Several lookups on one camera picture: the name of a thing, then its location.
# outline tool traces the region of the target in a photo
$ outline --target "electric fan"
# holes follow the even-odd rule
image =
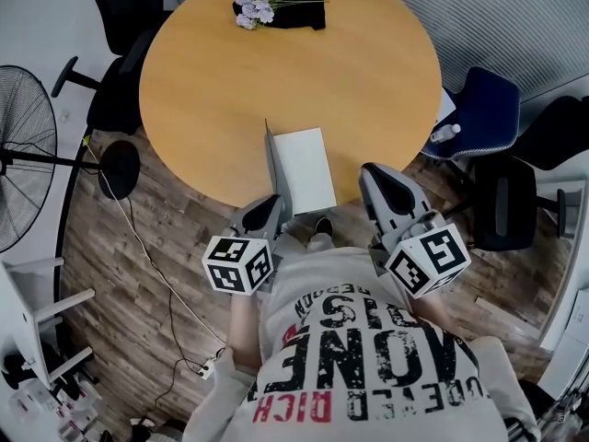
[[[127,141],[111,144],[98,164],[57,157],[55,116],[40,80],[22,67],[0,66],[0,252],[37,219],[56,165],[99,170],[109,183],[99,175],[100,189],[119,200],[133,190],[140,168]]]

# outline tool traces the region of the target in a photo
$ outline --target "wooden floor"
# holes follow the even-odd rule
[[[96,133],[92,148],[98,155],[122,135]],[[154,261],[189,303],[215,331],[225,337],[229,296],[214,293],[204,275],[201,257],[211,235],[221,232],[233,209],[202,196],[178,180],[157,158],[143,131],[131,140],[138,148],[142,171],[131,195],[134,220]],[[459,201],[456,181],[445,167],[425,157],[405,170],[426,190],[434,208]],[[123,208],[129,213],[129,203]],[[334,209],[336,245],[365,247],[373,229],[360,202]],[[564,271],[570,245],[555,237],[555,226],[538,214],[534,246],[518,252],[473,250],[472,265],[444,289],[444,300],[467,337],[500,337],[520,377],[538,380],[549,355],[529,335],[494,318],[476,306],[477,297],[519,314],[539,327]],[[297,220],[293,234],[307,240],[316,218]],[[467,217],[458,218],[468,239]],[[96,176],[80,172],[64,238],[65,266],[62,296],[92,287],[96,297],[66,315],[76,344],[89,344],[95,360],[89,368],[100,378],[104,401],[101,422],[124,441],[130,435],[128,419],[149,415],[159,423],[169,417],[187,420],[212,387],[178,364],[174,389],[169,387],[172,367],[180,358],[173,341],[168,312],[169,292],[142,254],[117,204],[98,188]],[[219,348],[176,298],[172,299],[174,328],[186,356],[203,363]]]

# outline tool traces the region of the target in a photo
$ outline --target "fan stand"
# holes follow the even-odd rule
[[[107,198],[122,200],[129,196],[139,179],[139,153],[129,141],[116,141],[102,153],[98,164],[70,158],[44,156],[16,150],[0,148],[0,175],[6,175],[6,166],[14,160],[28,160],[58,166],[98,170],[104,175],[98,177],[98,184]]]

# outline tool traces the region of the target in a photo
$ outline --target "plastic bottle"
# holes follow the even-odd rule
[[[459,124],[445,124],[432,133],[430,141],[434,144],[444,143],[445,141],[452,139],[458,133],[460,133]]]

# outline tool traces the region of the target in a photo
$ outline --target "power strip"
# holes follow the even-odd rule
[[[214,372],[214,358],[209,358],[197,372],[202,379],[208,379]]]

